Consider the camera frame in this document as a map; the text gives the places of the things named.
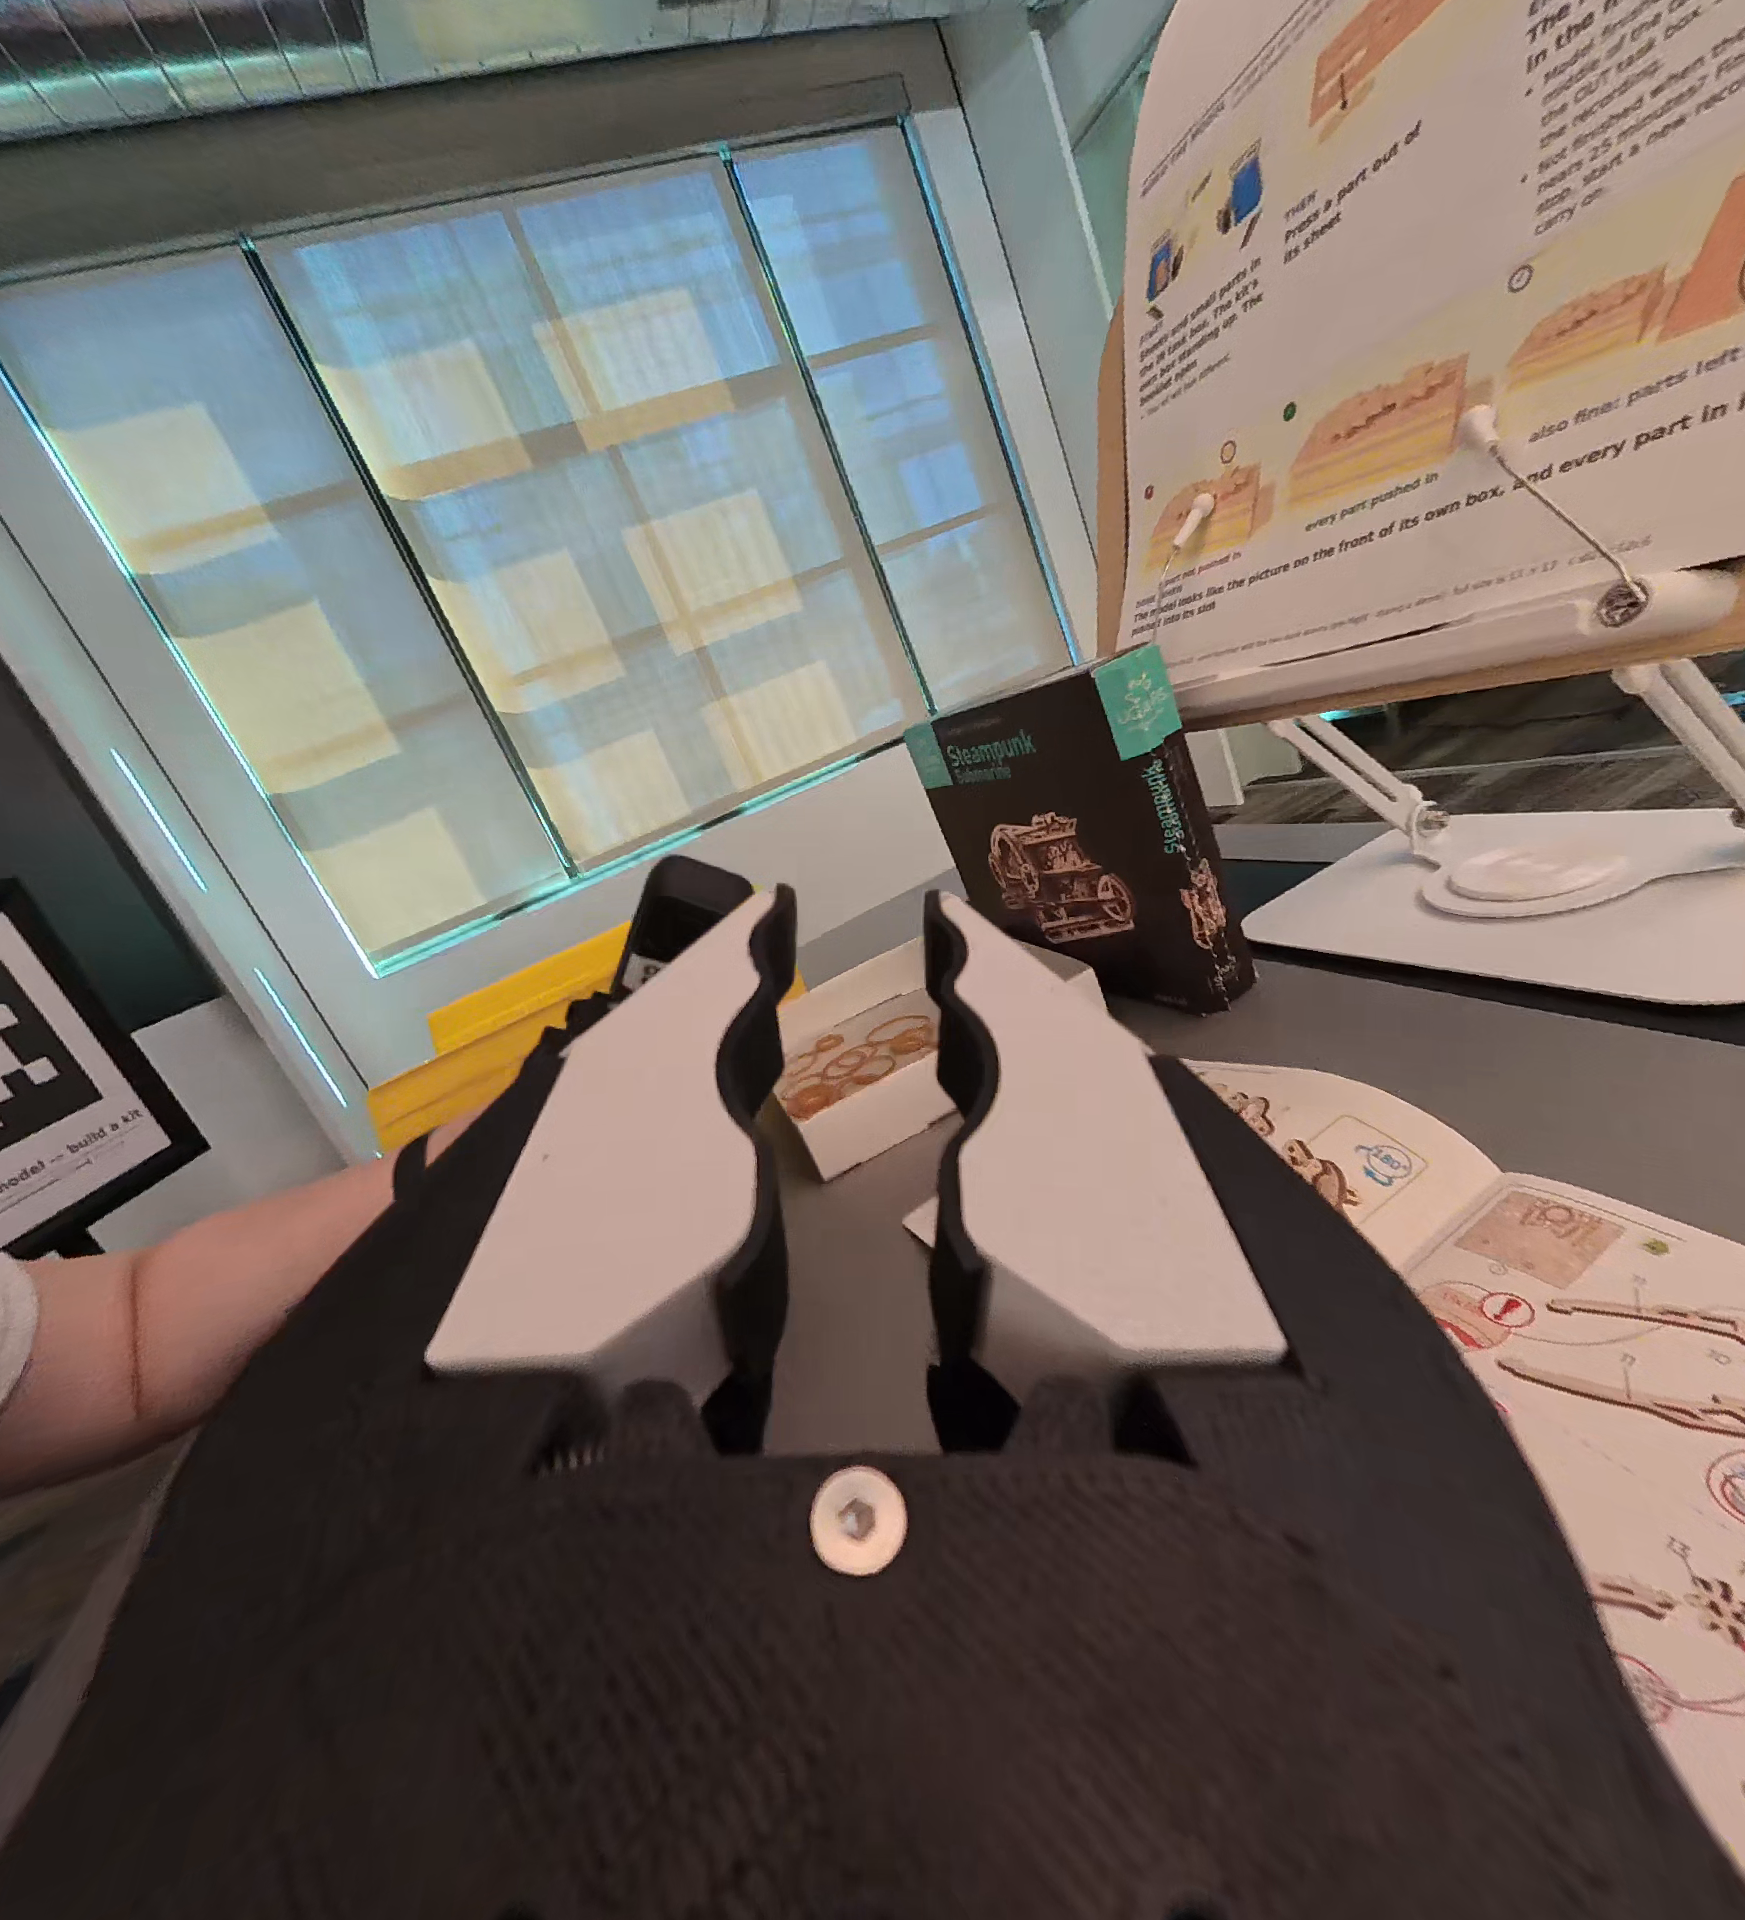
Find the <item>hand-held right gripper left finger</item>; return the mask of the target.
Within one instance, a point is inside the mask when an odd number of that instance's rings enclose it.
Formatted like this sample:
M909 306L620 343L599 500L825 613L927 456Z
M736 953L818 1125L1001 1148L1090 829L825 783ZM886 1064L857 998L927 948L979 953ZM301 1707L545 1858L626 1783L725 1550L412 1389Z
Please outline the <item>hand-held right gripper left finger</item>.
M565 1047L463 1278L435 1377L565 1375L768 1406L787 1231L763 1111L781 1075L794 891L742 899Z

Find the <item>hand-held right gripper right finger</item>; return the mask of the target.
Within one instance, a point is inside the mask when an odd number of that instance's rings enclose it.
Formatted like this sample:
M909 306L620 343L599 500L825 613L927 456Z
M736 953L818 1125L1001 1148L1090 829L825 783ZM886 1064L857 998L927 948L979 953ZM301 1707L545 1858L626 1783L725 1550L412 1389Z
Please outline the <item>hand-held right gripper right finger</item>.
M921 902L936 1074L936 1366L1121 1381L1275 1366L1285 1335L1226 1222L1158 1058L968 902Z

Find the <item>person's left forearm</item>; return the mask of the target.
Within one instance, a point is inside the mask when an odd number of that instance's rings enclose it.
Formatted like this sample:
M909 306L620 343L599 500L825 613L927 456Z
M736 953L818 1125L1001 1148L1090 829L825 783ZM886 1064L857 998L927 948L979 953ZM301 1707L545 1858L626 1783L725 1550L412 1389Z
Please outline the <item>person's left forearm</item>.
M0 1406L0 1496L127 1464L221 1402L312 1285L397 1198L429 1144L124 1255L24 1262L34 1335Z

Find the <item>black model kit box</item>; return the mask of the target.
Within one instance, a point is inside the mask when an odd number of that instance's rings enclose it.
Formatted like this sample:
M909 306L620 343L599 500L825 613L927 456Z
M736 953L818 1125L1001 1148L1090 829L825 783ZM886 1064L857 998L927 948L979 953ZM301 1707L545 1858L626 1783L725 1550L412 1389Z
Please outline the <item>black model kit box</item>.
M1155 643L927 716L905 754L979 920L1107 998L1216 1016L1255 987Z

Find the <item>stacked yellow plastic bins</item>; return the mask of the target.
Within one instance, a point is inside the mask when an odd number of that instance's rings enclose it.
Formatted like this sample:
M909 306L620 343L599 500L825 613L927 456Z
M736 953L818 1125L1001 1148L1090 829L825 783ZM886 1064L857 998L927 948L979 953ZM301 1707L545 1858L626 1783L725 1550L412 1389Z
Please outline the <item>stacked yellow plastic bins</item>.
M507 1088L542 1032L565 1028L578 998L614 987L630 923L513 973L429 1016L435 1056L366 1088L366 1117L383 1154L473 1117Z

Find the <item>pile of tan rubber bands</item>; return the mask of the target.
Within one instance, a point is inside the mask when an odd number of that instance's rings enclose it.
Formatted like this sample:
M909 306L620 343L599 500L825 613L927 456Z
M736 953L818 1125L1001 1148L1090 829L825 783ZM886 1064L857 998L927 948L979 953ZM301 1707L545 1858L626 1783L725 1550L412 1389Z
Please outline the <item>pile of tan rubber bands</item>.
M825 1105L885 1087L901 1068L936 1049L936 1016L898 1009L885 1020L844 1024L787 1058L777 1075L777 1105L787 1120L814 1120Z

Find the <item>white cardboard box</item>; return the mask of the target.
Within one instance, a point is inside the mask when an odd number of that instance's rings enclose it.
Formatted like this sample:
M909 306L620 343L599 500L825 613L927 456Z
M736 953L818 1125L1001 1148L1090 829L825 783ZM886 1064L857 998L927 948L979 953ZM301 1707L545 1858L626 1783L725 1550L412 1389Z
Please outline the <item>white cardboard box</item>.
M921 977L921 941L885 948L860 969L818 984L814 995L787 998L777 1005L781 1074L787 1058L814 1047L824 1032L838 1032L844 1024L857 1028L860 1020L869 1024L898 1009L927 1009L939 1020ZM927 1133L943 1117L953 1117L953 1101L936 1079L936 1049L932 1049L917 1064L886 1075L885 1087L860 1088L814 1120L793 1120L793 1128L810 1150L814 1173L824 1183L837 1183L838 1173Z

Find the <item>window with roller shade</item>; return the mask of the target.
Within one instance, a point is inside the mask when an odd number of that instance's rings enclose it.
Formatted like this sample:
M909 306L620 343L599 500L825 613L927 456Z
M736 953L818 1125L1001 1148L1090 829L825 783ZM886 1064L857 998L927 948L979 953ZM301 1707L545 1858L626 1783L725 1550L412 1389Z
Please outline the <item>window with roller shade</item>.
M366 973L1072 664L915 120L0 274Z

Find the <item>assembly instruction booklet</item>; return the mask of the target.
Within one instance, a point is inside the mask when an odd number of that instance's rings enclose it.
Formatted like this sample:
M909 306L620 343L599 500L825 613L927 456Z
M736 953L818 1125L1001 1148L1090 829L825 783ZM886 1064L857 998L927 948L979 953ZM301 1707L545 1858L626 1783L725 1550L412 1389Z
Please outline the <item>assembly instruction booklet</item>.
M1642 1721L1745 1873L1745 1248L1504 1173L1332 1074L1191 1074L1397 1266L1481 1381Z

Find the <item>framed fiducial marker poster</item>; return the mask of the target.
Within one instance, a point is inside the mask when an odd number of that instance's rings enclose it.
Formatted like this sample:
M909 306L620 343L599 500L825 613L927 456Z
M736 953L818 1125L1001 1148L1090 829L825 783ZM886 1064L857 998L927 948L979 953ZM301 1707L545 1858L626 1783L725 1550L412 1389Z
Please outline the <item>framed fiducial marker poster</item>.
M84 1251L205 1150L26 888L0 880L0 1255Z

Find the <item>printed instruction sheet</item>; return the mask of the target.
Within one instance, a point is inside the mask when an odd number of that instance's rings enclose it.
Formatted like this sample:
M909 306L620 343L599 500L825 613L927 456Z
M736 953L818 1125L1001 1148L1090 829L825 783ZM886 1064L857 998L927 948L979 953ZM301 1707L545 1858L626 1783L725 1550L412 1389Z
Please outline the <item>printed instruction sheet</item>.
M1745 561L1745 0L1175 5L1125 460L1175 664Z

